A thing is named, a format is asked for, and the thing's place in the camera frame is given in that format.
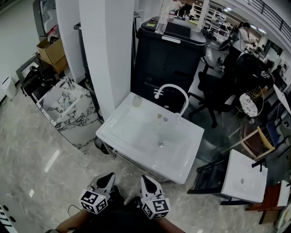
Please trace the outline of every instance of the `white sink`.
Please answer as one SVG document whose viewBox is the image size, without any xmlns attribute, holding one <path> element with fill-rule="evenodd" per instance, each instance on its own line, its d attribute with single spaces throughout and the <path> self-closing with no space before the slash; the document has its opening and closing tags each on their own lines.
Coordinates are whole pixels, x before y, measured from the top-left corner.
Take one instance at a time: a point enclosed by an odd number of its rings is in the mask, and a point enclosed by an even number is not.
<svg viewBox="0 0 291 233">
<path fill-rule="evenodd" d="M 128 158 L 179 184 L 185 183 L 204 129 L 134 93 L 117 107 L 96 135 Z"/>
<path fill-rule="evenodd" d="M 268 168 L 260 166 L 252 168 L 254 160 L 231 150 L 222 194 L 254 203 L 264 199 Z"/>
<path fill-rule="evenodd" d="M 51 118 L 54 126 L 62 120 L 63 116 L 66 116 L 84 94 L 81 87 L 74 82 L 71 84 L 72 89 L 69 88 L 68 83 L 61 87 L 64 81 L 58 82 L 37 103 L 37 106 Z"/>
</svg>

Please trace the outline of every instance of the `drain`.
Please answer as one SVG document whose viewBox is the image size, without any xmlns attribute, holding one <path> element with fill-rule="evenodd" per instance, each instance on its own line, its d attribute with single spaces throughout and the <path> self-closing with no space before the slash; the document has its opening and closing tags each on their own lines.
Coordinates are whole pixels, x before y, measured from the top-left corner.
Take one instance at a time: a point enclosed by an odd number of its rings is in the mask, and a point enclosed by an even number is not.
<svg viewBox="0 0 291 233">
<path fill-rule="evenodd" d="M 162 147 L 164 147 L 165 144 L 163 141 L 159 141 L 158 145 L 162 148 Z"/>
</svg>

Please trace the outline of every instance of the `marble sink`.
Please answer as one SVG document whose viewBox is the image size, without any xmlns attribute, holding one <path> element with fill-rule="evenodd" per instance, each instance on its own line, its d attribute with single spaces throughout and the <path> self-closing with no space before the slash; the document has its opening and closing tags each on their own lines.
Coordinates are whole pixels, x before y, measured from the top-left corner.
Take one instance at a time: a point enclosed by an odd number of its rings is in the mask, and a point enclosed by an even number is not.
<svg viewBox="0 0 291 233">
<path fill-rule="evenodd" d="M 138 164 L 185 183 L 198 151 L 203 128 L 175 113 L 130 93 L 96 132 L 96 135 Z"/>
<path fill-rule="evenodd" d="M 82 87 L 72 82 L 72 89 L 65 80 L 58 82 L 46 95 L 38 102 L 42 109 L 49 115 L 55 126 L 62 121 L 62 118 L 70 112 L 75 104 L 84 95 Z"/>
<path fill-rule="evenodd" d="M 70 89 L 64 82 L 60 80 L 36 105 L 70 143 L 86 153 L 100 127 L 98 115 L 87 89 L 74 82 Z"/>
</svg>

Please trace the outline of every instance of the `black chair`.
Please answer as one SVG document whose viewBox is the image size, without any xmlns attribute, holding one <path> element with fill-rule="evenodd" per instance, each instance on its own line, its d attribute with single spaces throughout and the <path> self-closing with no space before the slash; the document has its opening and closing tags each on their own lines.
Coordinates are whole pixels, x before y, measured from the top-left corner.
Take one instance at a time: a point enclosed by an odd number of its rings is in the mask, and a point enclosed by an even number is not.
<svg viewBox="0 0 291 233">
<path fill-rule="evenodd" d="M 213 120 L 212 127 L 217 126 L 214 111 L 228 112 L 233 106 L 225 104 L 232 95 L 241 96 L 255 87 L 259 86 L 260 74 L 264 70 L 264 63 L 251 54 L 242 55 L 236 62 L 236 66 L 231 73 L 225 73 L 223 77 L 216 77 L 207 74 L 209 68 L 213 69 L 215 60 L 211 48 L 208 46 L 204 57 L 205 68 L 203 72 L 198 73 L 200 83 L 198 89 L 203 91 L 204 98 L 197 96 L 191 92 L 188 96 L 192 96 L 199 100 L 199 107 L 189 114 L 192 118 L 194 114 L 200 112 L 204 108 L 208 108 Z"/>
</svg>

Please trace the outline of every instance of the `white faucet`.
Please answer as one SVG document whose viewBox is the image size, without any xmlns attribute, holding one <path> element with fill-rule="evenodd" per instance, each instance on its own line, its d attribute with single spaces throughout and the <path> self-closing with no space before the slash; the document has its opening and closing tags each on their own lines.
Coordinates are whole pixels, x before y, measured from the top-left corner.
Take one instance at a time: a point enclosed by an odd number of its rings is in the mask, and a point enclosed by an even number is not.
<svg viewBox="0 0 291 233">
<path fill-rule="evenodd" d="M 187 96 L 187 93 L 182 89 L 180 88 L 179 86 L 177 85 L 174 85 L 174 84 L 165 84 L 163 86 L 160 87 L 158 93 L 156 93 L 155 95 L 155 98 L 158 99 L 160 97 L 160 93 L 161 91 L 165 88 L 165 87 L 173 87 L 173 88 L 176 88 L 178 89 L 179 91 L 181 91 L 183 93 L 183 95 L 185 96 L 185 99 L 186 99 L 186 104 L 184 105 L 184 108 L 182 109 L 182 111 L 180 113 L 175 113 L 177 116 L 181 117 L 183 115 L 183 113 L 185 112 L 186 108 L 188 107 L 189 105 L 189 97 Z"/>
</svg>

